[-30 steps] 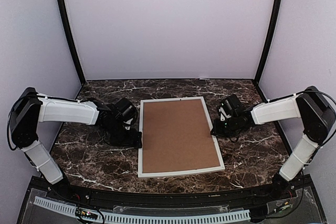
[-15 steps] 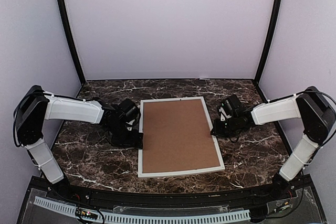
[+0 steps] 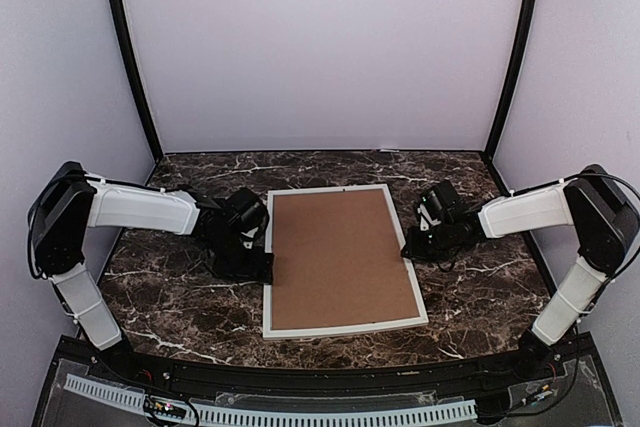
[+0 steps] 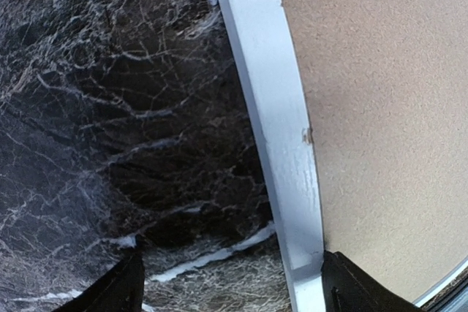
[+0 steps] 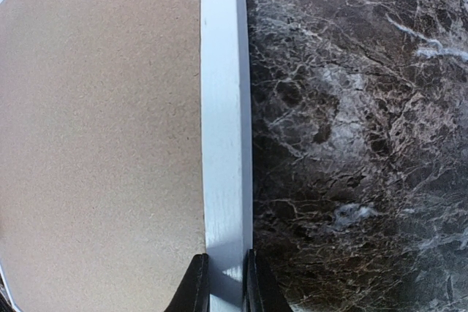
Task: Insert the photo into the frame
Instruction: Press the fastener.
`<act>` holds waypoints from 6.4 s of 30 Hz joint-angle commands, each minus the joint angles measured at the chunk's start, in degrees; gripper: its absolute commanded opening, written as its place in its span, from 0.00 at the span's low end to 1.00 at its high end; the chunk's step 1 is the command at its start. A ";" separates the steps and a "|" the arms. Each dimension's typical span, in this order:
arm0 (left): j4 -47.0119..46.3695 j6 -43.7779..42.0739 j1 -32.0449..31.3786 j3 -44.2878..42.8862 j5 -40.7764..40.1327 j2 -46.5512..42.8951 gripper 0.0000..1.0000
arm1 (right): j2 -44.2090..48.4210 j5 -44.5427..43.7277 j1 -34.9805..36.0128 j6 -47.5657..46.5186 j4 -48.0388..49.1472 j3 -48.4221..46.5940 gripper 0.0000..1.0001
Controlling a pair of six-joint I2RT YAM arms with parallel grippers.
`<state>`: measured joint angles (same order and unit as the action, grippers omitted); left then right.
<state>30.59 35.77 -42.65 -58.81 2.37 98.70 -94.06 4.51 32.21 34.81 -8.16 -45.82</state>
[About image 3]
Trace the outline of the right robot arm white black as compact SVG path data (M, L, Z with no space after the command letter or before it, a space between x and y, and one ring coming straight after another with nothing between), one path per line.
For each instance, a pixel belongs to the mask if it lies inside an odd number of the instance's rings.
M510 371L521 381L547 367L547 349L591 313L639 256L639 191L599 164L479 202L445 180L423 191L413 210L416 223L401 249L412 261L453 262L481 243L524 233L537 241L558 234L575 248L572 265L555 271L556 290L522 335L524 348L511 357Z

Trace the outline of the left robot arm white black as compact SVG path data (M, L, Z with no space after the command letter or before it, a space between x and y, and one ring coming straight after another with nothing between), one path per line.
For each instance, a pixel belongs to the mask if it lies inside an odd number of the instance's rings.
M274 256L260 246L270 212L248 188L210 197L190 188L161 188L90 173L77 161L60 165L27 213L26 261L34 279L51 283L66 313L101 364L120 383L141 374L140 359L87 266L85 247L94 230L157 231L189 237L210 256L220 280L269 285Z

